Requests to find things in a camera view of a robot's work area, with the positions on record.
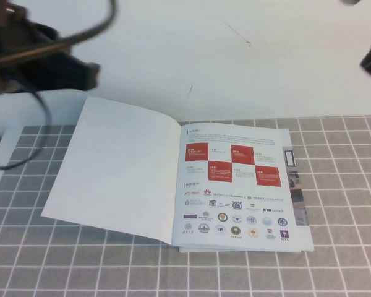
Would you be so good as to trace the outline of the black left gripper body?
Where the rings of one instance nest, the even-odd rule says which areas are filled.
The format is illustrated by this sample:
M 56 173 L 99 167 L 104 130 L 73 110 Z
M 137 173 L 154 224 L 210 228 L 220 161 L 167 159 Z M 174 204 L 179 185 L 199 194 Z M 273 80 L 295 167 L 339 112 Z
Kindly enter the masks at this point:
M 27 19 L 12 19 L 0 26 L 0 53 L 58 38 L 59 32 L 49 26 Z M 87 64 L 71 55 L 70 49 L 0 69 L 0 95 L 22 91 L 20 84 L 11 77 L 14 72 L 26 79 L 37 91 L 87 89 Z

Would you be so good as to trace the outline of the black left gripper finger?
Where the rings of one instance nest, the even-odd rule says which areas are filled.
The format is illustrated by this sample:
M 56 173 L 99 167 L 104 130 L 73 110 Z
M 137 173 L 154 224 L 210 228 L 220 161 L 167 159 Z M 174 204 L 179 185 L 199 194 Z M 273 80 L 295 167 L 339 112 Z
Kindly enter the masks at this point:
M 97 88 L 100 70 L 101 66 L 99 64 L 83 63 L 79 72 L 79 89 L 88 91 Z

